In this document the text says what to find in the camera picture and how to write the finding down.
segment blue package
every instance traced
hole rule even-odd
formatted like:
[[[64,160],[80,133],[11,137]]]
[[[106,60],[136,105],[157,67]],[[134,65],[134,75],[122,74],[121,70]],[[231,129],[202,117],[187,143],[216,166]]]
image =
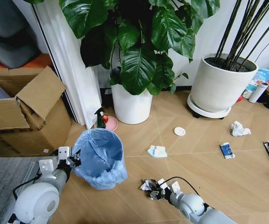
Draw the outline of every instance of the blue package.
[[[72,154],[80,151],[81,165],[74,172],[97,190],[112,189],[127,179],[123,144],[112,131],[94,128],[84,131]]]
[[[224,144],[221,144],[220,146],[220,149],[222,150],[222,153],[225,157],[225,159],[233,159],[235,158],[235,155],[233,154],[232,152],[232,149],[230,147],[230,143],[229,142],[226,142]]]
[[[255,91],[261,83],[267,83],[269,80],[269,69],[259,69],[252,81],[246,87],[246,90]]]

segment gray carpet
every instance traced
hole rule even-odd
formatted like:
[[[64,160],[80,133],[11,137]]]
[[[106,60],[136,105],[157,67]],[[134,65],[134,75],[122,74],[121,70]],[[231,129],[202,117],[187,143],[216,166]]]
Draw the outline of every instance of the gray carpet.
[[[21,184],[30,164],[40,157],[0,158],[0,224],[4,224],[5,215],[12,213],[14,197],[12,190]]]

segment thermos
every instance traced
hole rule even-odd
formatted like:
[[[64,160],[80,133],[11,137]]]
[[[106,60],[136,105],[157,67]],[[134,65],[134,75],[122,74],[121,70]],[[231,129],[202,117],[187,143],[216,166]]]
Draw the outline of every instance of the thermos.
[[[263,92],[266,90],[266,88],[269,85],[267,83],[261,83],[255,92],[251,95],[251,97],[248,99],[251,103],[256,103],[257,99],[263,94]]]

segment plastic bag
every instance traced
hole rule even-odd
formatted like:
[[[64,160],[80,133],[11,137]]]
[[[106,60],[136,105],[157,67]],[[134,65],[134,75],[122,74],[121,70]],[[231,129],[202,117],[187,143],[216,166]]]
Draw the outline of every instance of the plastic bag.
[[[112,189],[127,179],[123,144],[112,131],[95,128],[84,131],[72,154],[80,151],[81,165],[74,172],[98,190]]]

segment white curtain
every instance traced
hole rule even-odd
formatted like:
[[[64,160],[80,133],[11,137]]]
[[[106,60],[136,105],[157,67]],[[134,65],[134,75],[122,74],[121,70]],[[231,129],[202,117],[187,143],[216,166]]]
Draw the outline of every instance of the white curtain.
[[[77,120],[91,128],[96,122],[94,113],[101,107],[97,74],[85,67],[79,52],[80,40],[69,27],[59,0],[36,4],[35,10]]]

